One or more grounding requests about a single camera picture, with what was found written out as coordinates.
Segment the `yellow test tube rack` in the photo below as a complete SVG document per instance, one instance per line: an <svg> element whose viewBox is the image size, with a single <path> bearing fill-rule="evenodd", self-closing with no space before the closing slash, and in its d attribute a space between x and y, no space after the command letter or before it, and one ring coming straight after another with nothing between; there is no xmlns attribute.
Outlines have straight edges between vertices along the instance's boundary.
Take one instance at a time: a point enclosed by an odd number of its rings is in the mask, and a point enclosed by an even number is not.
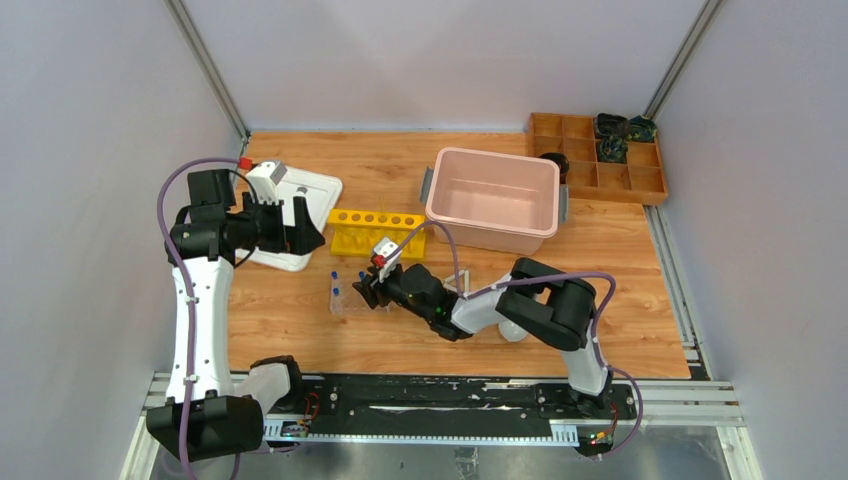
<svg viewBox="0 0 848 480"><path fill-rule="evenodd" d="M374 245L383 237L400 244L409 232L427 220L424 215L383 213L368 210L330 211L327 223L335 227L330 253L349 257L370 257ZM426 233L419 231L401 253L404 260L424 260Z"/></svg>

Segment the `red cap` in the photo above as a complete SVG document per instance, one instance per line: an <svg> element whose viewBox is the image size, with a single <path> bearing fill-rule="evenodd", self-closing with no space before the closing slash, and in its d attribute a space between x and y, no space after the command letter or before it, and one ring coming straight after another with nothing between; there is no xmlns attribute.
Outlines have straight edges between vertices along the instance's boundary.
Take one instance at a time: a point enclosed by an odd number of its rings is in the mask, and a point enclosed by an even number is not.
<svg viewBox="0 0 848 480"><path fill-rule="evenodd" d="M247 157L239 158L239 168L242 170L250 170L253 168L253 160Z"/></svg>

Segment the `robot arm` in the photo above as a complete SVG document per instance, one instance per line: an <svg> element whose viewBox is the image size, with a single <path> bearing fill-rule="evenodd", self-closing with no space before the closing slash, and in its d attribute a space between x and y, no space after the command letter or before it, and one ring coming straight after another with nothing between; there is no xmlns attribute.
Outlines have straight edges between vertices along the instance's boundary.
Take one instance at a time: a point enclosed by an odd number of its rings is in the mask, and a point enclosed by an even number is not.
<svg viewBox="0 0 848 480"><path fill-rule="evenodd" d="M283 224L282 199L276 186L285 175L280 162L264 162L247 174L256 192L243 195L243 210L230 213L235 193L231 171L206 170L188 174L191 205L177 215L170 231L192 283L189 299L183 277L173 269L177 296L177 335L166 405L147 413L147 429L174 456L179 456L179 416L186 381L194 383L188 428L191 461L254 450L262 442L264 414L300 383L292 357L275 357L251 366L248 378L235 388L227 357L227 304L236 249L258 248L272 253L306 255L324 244L309 217L306 199L291 199L294 225ZM195 370L186 375L188 313L193 302L196 333Z"/></svg>
<svg viewBox="0 0 848 480"><path fill-rule="evenodd" d="M554 281L534 285L508 286L493 292L460 298L448 291L441 280L421 264L408 270L386 258L397 245L384 239L374 250L369 275L353 287L371 308L394 302L423 318L430 329L446 340L469 338L490 325L512 323L545 344L559 350L568 367L569 386L575 401L588 399L606 406L612 373L595 355L588 338L595 314L595 289L582 280ZM510 273L497 282L537 278L563 273L560 270L520 258ZM547 301L537 298L549 290Z"/></svg>

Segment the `test tube with blue cap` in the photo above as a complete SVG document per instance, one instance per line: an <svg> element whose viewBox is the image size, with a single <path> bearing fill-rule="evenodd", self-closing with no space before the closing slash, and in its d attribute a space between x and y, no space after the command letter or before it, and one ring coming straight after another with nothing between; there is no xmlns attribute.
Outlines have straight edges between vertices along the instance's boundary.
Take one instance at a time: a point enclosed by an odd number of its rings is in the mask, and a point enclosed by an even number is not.
<svg viewBox="0 0 848 480"><path fill-rule="evenodd" d="M330 275L333 278L330 283L330 312L333 315L341 315L344 307L342 306L342 284L339 281L339 272L333 270Z"/></svg>

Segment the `white tray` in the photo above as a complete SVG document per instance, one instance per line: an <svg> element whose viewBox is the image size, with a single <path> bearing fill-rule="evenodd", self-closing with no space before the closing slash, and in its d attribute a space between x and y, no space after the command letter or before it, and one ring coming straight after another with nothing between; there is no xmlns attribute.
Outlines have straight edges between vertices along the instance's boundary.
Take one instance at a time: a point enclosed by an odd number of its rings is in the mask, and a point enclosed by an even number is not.
<svg viewBox="0 0 848 480"><path fill-rule="evenodd" d="M298 192L298 189L306 190L304 196L306 197L309 216L312 218L315 228L323 233L324 226L327 225L327 218L330 216L330 210L336 206L339 195L342 193L342 181L336 177L286 166L286 174L277 185L277 197L284 202L283 224L288 226L294 226L292 197ZM327 245L319 248L330 248L329 244L328 241ZM236 250L238 258L244 258L245 255L247 255L247 250ZM310 258L312 258L311 253L298 256L257 250L250 256L249 261L289 272L299 272L306 268Z"/></svg>

